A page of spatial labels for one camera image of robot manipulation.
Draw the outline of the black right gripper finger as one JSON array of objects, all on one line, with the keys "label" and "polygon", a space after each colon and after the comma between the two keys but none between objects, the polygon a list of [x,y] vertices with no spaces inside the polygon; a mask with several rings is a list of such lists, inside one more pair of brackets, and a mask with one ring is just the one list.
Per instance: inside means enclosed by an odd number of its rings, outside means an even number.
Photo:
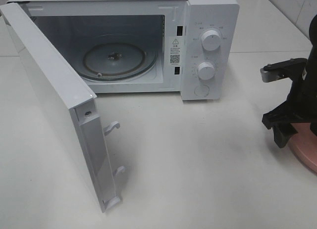
[{"label": "black right gripper finger", "polygon": [[274,126],[274,142],[279,148],[284,148],[288,143],[289,139],[297,134],[297,130],[293,126]]}]

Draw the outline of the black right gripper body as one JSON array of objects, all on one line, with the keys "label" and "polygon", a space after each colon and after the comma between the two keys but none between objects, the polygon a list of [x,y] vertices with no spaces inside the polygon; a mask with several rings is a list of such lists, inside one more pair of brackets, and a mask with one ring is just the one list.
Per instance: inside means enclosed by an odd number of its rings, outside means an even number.
[{"label": "black right gripper body", "polygon": [[301,76],[292,81],[287,99],[264,114],[262,123],[268,130],[279,124],[310,123],[311,131],[317,133],[317,78],[310,75],[306,66]]}]

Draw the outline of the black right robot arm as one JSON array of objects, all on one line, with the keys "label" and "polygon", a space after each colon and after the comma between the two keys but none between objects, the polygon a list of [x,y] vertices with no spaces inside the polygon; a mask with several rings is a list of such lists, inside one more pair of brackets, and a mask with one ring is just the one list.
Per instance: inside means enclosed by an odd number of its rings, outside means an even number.
[{"label": "black right robot arm", "polygon": [[294,58],[268,64],[261,70],[265,83],[289,78],[292,86],[287,99],[265,113],[262,123],[273,129],[274,142],[283,148],[289,139],[298,133],[294,123],[310,123],[310,130],[317,133],[317,18],[310,23],[309,38],[312,50],[309,58]]}]

